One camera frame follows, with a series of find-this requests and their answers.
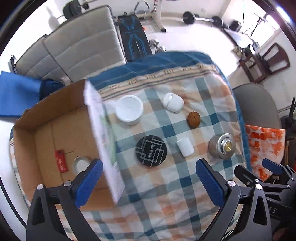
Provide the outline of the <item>silver tin white lid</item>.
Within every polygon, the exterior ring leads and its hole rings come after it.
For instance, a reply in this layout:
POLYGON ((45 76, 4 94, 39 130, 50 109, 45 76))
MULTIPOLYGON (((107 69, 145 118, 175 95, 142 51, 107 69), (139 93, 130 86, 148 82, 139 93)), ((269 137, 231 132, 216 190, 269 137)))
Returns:
POLYGON ((91 160, 86 156, 77 156, 72 163, 72 170, 75 175, 83 172, 90 165, 91 160))

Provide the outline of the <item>silver metal canister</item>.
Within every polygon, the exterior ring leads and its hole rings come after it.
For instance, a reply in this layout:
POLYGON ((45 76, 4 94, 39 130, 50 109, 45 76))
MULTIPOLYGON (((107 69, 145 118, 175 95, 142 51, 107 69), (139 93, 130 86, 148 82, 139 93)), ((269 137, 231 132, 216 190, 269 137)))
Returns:
POLYGON ((227 160, 234 154, 235 144, 234 137, 230 133, 224 133, 210 139, 208 150, 212 157, 227 160))

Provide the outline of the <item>red rectangular lighter box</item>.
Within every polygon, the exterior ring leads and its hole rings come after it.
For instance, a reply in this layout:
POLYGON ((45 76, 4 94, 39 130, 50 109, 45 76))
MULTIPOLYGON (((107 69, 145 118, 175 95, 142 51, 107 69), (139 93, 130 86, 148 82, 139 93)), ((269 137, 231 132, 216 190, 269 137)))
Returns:
POLYGON ((60 173, 68 172, 69 169, 67 167, 65 152, 64 150, 55 151, 55 158, 57 162, 57 167, 60 173))

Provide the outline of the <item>small white cup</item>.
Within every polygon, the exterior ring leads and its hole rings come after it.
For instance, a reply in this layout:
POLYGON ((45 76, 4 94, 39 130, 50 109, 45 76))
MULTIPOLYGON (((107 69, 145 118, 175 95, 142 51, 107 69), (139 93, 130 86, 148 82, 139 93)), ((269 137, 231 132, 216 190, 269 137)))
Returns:
POLYGON ((177 141, 177 146, 181 151, 181 154, 183 155, 183 157, 188 157, 191 154, 193 154, 194 151, 194 147, 191 144, 191 141, 188 137, 182 138, 180 140, 177 141))

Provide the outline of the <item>brown walnut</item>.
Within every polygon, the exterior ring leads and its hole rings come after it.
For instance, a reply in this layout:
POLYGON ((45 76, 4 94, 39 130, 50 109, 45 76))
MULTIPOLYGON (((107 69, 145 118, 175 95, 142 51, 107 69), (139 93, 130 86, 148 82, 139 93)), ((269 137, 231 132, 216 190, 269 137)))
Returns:
POLYGON ((201 117, 198 112, 192 111, 187 116, 187 123, 190 128, 197 128, 201 123, 201 117))

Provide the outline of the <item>black round patterned tin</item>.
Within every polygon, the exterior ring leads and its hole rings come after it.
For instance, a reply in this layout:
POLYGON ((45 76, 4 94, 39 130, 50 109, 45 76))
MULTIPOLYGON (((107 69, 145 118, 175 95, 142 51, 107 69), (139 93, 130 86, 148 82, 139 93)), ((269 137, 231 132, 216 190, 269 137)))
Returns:
POLYGON ((161 165, 167 157, 167 146, 157 136, 148 135, 141 138, 135 146, 137 160, 146 167, 161 165))

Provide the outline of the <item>white round jar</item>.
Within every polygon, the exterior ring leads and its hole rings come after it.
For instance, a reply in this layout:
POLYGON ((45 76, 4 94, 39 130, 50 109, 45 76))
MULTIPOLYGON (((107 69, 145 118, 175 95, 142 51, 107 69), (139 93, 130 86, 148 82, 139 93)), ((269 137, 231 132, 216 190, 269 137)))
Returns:
POLYGON ((129 126, 139 123, 143 113, 144 104, 135 95, 124 95, 115 103, 115 115, 129 126))

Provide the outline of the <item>white earbud case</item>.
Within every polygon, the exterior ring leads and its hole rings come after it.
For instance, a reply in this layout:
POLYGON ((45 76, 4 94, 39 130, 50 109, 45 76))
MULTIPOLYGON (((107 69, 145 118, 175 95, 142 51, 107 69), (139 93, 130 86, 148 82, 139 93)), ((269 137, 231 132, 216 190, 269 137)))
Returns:
POLYGON ((162 105, 171 112, 179 113, 183 108, 184 100, 177 94, 168 92, 162 99, 162 105))

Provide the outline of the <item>orange white floral cloth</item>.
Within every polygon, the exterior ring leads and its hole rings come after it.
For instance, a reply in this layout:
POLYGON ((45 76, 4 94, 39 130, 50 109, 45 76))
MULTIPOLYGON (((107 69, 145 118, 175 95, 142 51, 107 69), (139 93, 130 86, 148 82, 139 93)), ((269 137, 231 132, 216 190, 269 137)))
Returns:
POLYGON ((286 131, 251 125, 246 125, 245 128, 252 171, 262 181, 265 181, 272 175, 272 172, 262 166, 262 161, 267 158, 276 164, 281 163, 285 152, 286 131))

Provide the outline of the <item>plaid checkered tablecloth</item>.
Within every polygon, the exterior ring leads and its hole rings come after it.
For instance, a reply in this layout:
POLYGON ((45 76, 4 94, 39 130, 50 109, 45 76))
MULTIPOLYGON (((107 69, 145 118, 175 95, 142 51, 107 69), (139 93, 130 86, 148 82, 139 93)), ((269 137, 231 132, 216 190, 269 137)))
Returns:
POLYGON ((205 158, 226 179, 234 168, 249 167, 244 121, 231 86, 211 58, 199 52, 166 52, 119 66, 88 79, 99 95, 112 128, 116 163, 125 184, 117 205, 84 211, 83 215, 101 240, 197 240, 217 212, 196 175, 196 161, 205 158), (163 97, 182 97, 183 108, 164 108, 163 97), (144 104, 139 123, 129 126, 115 115, 115 103, 135 95, 144 104), (187 116, 201 117, 190 128, 187 116), (230 133, 236 142, 227 160, 210 155, 213 136, 230 133), (156 167, 136 158, 137 142, 148 135, 160 137, 168 153, 156 167), (183 157, 177 141, 188 137, 194 153, 183 157))

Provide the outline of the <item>dark wooden chair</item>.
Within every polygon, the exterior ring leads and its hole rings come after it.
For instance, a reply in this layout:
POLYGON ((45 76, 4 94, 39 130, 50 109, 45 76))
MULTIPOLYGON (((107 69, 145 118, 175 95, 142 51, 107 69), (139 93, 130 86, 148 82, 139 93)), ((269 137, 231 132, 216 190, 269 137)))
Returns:
POLYGON ((290 68, 290 60, 283 47, 273 43, 263 55, 250 52, 244 60, 240 59, 239 67, 242 67, 251 83, 260 83, 267 77, 290 68), (255 66, 259 70, 256 78, 251 73, 251 69, 255 66))

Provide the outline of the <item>grey cushion rear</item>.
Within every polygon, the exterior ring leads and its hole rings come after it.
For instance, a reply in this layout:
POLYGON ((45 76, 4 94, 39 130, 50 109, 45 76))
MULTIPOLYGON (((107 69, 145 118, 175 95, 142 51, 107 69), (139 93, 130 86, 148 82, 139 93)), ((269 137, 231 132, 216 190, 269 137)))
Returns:
POLYGON ((39 38, 18 60, 12 55, 9 62, 11 72, 42 80, 66 79, 65 71, 45 47, 47 37, 48 35, 43 35, 39 38))

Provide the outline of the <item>grey cushion front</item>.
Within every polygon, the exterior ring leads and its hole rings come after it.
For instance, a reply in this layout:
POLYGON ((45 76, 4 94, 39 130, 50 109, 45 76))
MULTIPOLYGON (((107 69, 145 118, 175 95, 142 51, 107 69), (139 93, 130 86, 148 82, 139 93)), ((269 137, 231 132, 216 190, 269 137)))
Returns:
POLYGON ((108 5, 65 21, 43 45, 72 82, 126 64, 108 5))

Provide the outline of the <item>barbell with black plates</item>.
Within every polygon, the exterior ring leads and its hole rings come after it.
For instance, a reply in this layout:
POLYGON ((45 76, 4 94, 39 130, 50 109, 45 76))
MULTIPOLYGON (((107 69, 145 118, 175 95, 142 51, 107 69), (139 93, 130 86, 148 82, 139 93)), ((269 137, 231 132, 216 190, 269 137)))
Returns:
POLYGON ((88 10, 89 4, 95 2, 93 1, 82 1, 82 3, 79 3, 78 0, 73 0, 68 2, 63 7, 63 17, 66 18, 66 20, 70 20, 80 14, 82 14, 82 9, 88 10))

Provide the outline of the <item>white weight bench rack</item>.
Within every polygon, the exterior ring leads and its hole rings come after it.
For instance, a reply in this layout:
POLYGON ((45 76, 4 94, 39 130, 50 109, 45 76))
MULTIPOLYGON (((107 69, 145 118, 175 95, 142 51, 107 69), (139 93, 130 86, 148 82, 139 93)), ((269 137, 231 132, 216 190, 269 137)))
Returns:
POLYGON ((157 27, 161 30, 162 33, 166 32, 165 27, 161 23, 161 12, 162 12, 162 0, 154 0, 153 8, 150 10, 150 6, 146 1, 138 1, 135 5, 133 13, 139 18, 139 19, 151 19, 157 27), (138 11, 137 7, 140 3, 144 3, 147 6, 147 10, 141 10, 138 11))

